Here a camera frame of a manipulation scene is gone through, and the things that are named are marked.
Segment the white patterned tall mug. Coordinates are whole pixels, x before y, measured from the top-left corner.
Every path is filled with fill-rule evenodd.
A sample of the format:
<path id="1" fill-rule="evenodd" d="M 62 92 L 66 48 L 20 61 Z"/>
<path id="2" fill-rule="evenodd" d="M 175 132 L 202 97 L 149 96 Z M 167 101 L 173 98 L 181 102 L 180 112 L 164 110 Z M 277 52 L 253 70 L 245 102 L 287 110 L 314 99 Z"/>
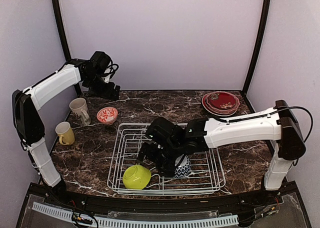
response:
<path id="1" fill-rule="evenodd" d="M 76 98 L 69 103 L 70 110 L 81 121 L 82 126 L 88 126 L 91 124 L 91 117 L 87 106 L 87 101 L 82 98 Z"/>

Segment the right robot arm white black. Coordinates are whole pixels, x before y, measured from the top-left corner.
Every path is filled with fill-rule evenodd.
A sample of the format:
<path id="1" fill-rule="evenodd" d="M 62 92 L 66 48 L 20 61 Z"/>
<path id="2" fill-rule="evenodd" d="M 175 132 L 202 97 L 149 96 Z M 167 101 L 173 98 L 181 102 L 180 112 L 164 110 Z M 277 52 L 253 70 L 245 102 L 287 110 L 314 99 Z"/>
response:
<path id="1" fill-rule="evenodd" d="M 286 101 L 277 100 L 266 110 L 229 118 L 198 118 L 186 127 L 164 117 L 156 118 L 145 136 L 150 142 L 141 145 L 137 162 L 148 159 L 164 177 L 173 177 L 186 156 L 221 146 L 251 142 L 275 141 L 273 157 L 263 177 L 263 188 L 255 193 L 255 201 L 266 205 L 275 196 L 294 162 L 306 152 L 306 139 L 299 122 Z"/>

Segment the black front rail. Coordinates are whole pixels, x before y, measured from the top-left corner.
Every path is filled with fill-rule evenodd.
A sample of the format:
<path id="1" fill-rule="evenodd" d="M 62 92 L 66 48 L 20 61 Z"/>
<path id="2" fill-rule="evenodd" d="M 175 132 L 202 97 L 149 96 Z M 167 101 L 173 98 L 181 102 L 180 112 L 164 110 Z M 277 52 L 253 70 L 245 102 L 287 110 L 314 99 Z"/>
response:
<path id="1" fill-rule="evenodd" d="M 133 199 L 114 198 L 96 195 L 86 195 L 66 191 L 65 201 L 60 201 L 49 191 L 45 192 L 44 201 L 52 205 L 59 205 L 79 212 L 106 215 L 109 212 L 173 214 L 218 211 L 222 214 L 239 215 L 240 219 L 252 220 L 256 217 L 255 209 L 267 208 L 276 205 L 282 208 L 285 196 L 296 193 L 297 199 L 301 196 L 295 182 L 285 183 L 278 193 L 255 190 L 245 193 L 202 197 L 202 198 L 171 198 L 171 199 Z"/>

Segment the black frame post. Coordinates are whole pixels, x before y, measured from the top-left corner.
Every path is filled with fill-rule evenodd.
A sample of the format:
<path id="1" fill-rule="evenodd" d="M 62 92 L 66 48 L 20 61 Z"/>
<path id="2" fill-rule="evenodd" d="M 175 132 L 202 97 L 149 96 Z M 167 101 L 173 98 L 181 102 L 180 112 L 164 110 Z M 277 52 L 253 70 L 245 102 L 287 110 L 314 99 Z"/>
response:
<path id="1" fill-rule="evenodd" d="M 261 46 L 262 46 L 263 39 L 264 39 L 264 34 L 265 34 L 265 29 L 266 29 L 267 19 L 268 19 L 268 14 L 269 14 L 269 9 L 270 9 L 270 3 L 271 3 L 271 0 L 263 0 L 263 2 L 262 2 L 261 15 L 260 15 L 257 35 L 256 35 L 256 39 L 255 39 L 255 44 L 254 44 L 251 60 L 249 63 L 247 75 L 246 75 L 246 78 L 244 81 L 244 85 L 242 87 L 243 96 L 247 95 L 249 88 L 250 88 L 250 85 L 251 85 L 251 82 L 252 82 L 252 79 L 253 79 L 253 76 L 254 76 L 254 72 L 256 69 L 256 65 L 257 65 L 260 50 L 261 50 Z"/>
<path id="2" fill-rule="evenodd" d="M 53 8 L 54 17 L 55 17 L 55 23 L 56 23 L 56 27 L 59 35 L 59 40 L 60 40 L 65 61 L 68 64 L 76 65 L 77 61 L 75 59 L 72 59 L 71 57 L 69 44 L 67 41 L 66 32 L 65 32 L 64 23 L 63 23 L 60 2 L 59 0 L 51 0 L 51 2 L 52 2 L 52 8 Z"/>

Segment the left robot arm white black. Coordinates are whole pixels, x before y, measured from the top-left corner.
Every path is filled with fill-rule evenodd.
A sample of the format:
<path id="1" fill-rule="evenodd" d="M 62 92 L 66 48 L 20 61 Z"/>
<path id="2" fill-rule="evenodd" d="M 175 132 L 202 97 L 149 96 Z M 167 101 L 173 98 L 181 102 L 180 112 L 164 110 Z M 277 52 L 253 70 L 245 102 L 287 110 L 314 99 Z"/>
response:
<path id="1" fill-rule="evenodd" d="M 45 141 L 45 125 L 39 115 L 41 108 L 71 86 L 81 83 L 88 94 L 116 101 L 120 86 L 111 82 L 118 70 L 110 56 L 97 51 L 89 60 L 70 59 L 61 68 L 23 90 L 12 94 L 13 125 L 20 145 L 27 152 L 51 198 L 60 206 L 71 201 L 66 183 L 57 171 Z"/>

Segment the white red patterned bowl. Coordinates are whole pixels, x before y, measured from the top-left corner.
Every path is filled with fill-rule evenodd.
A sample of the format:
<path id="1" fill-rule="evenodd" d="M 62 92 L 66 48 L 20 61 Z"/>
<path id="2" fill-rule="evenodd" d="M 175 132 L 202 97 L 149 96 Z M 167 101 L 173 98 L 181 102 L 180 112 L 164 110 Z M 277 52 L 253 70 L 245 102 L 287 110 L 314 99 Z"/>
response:
<path id="1" fill-rule="evenodd" d="M 104 125 L 113 124 L 118 118 L 118 110 L 114 107 L 104 107 L 96 114 L 97 120 Z"/>

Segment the left black frame post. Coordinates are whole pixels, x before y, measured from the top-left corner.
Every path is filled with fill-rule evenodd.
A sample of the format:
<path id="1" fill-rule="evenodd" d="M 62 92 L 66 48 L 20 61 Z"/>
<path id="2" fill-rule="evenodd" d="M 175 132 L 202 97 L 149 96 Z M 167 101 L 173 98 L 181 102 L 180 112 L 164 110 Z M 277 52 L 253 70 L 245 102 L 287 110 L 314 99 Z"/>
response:
<path id="1" fill-rule="evenodd" d="M 55 17 L 55 23 L 56 23 L 56 27 L 59 35 L 59 40 L 60 40 L 65 61 L 68 64 L 76 65 L 77 61 L 75 59 L 72 59 L 71 57 L 69 44 L 67 41 L 66 32 L 65 32 L 64 23 L 63 23 L 60 2 L 59 0 L 51 0 L 51 2 L 52 2 L 52 8 L 53 8 L 54 17 Z"/>

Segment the lime green bowl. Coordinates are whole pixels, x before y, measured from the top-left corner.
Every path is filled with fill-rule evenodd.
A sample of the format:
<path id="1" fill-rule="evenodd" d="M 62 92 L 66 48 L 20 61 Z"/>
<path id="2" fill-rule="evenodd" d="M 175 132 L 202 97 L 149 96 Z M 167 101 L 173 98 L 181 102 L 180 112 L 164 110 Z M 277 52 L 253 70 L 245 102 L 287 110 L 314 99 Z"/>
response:
<path id="1" fill-rule="evenodd" d="M 151 171 L 139 164 L 127 168 L 122 181 L 126 189 L 143 190 L 151 180 Z"/>

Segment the right black frame post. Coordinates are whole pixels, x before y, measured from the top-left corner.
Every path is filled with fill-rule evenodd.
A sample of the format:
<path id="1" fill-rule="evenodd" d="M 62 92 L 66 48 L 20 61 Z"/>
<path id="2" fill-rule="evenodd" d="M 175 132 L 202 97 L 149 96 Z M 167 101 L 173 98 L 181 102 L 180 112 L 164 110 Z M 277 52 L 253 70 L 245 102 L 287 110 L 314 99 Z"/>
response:
<path id="1" fill-rule="evenodd" d="M 256 69 L 256 65 L 257 65 L 260 50 L 261 50 L 261 46 L 262 46 L 263 39 L 264 39 L 264 34 L 265 34 L 265 29 L 266 29 L 267 19 L 268 19 L 268 14 L 269 14 L 269 9 L 270 9 L 270 3 L 271 3 L 271 0 L 263 0 L 263 2 L 262 2 L 261 15 L 260 15 L 257 35 L 256 35 L 256 39 L 255 39 L 255 44 L 254 44 L 251 60 L 249 63 L 247 75 L 246 75 L 246 78 L 244 81 L 244 85 L 242 87 L 243 96 L 247 95 L 249 88 L 250 88 L 250 85 L 251 85 L 251 82 L 252 82 L 252 79 L 253 79 L 253 76 L 254 76 L 254 72 Z"/>

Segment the yellow mug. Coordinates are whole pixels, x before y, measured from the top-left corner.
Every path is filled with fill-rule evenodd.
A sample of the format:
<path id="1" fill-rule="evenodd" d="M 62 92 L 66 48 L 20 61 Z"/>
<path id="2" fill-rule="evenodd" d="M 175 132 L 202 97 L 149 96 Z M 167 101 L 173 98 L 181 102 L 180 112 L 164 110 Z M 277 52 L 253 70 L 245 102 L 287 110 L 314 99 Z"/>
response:
<path id="1" fill-rule="evenodd" d="M 69 122 L 64 121 L 55 127 L 61 145 L 72 145 L 75 142 L 75 135 Z"/>

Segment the blue white zigzag bowl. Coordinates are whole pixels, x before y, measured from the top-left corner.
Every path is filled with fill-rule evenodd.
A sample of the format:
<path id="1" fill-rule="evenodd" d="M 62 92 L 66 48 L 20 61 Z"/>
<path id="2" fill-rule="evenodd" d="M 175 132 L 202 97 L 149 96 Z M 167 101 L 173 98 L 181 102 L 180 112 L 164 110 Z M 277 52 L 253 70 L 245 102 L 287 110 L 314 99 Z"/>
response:
<path id="1" fill-rule="evenodd" d="M 191 172 L 191 160 L 185 154 L 182 154 L 175 160 L 174 178 L 187 177 Z"/>

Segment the red floral plate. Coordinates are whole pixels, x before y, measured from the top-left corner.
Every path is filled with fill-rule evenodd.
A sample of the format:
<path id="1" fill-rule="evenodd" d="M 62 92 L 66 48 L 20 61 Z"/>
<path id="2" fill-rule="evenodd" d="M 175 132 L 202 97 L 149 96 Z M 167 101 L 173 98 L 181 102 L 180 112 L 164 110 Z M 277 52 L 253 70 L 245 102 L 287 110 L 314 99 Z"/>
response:
<path id="1" fill-rule="evenodd" d="M 229 110 L 236 106 L 236 98 L 224 91 L 211 92 L 206 97 L 207 103 L 212 107 L 219 110 Z"/>

